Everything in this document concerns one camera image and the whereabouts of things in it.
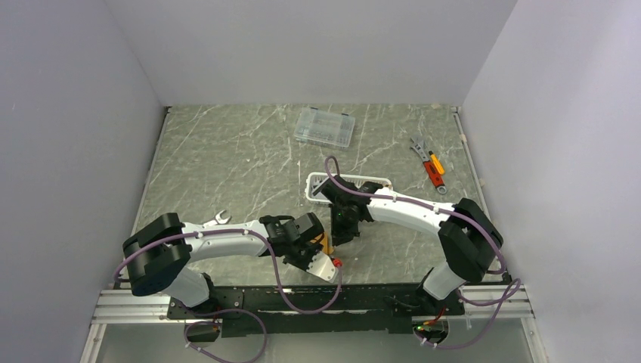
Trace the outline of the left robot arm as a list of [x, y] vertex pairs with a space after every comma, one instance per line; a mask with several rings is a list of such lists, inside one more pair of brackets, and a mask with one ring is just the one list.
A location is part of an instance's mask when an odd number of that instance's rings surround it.
[[123, 243], [123, 268], [134, 296], [164, 293], [205, 318], [216, 310], [218, 298], [210, 276], [192, 271], [189, 263], [228, 256], [280, 257], [333, 283], [339, 272], [317, 240], [323, 234], [314, 213], [262, 216], [236, 225], [198, 225], [165, 213]]

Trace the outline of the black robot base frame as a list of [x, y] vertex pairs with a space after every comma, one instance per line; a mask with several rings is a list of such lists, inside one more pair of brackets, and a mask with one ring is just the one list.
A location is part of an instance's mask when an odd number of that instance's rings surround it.
[[269, 334], [384, 331], [409, 334], [415, 324], [434, 317], [461, 316], [465, 309], [455, 293], [434, 302], [416, 283], [345, 284], [339, 292], [332, 285], [276, 287], [216, 287], [215, 303], [192, 312], [172, 298], [170, 321], [216, 319], [223, 337], [261, 334], [257, 315]]

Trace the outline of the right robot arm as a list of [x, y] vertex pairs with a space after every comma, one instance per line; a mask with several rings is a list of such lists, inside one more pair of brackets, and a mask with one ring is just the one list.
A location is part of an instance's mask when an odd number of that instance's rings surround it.
[[308, 193], [331, 205], [335, 244], [351, 241], [360, 222], [386, 222], [438, 237], [445, 261], [428, 271], [416, 294], [416, 303], [426, 314], [436, 313], [459, 287], [481, 281], [503, 246], [500, 232], [468, 198], [431, 202], [399, 194], [374, 180], [356, 185], [339, 175], [322, 178]]

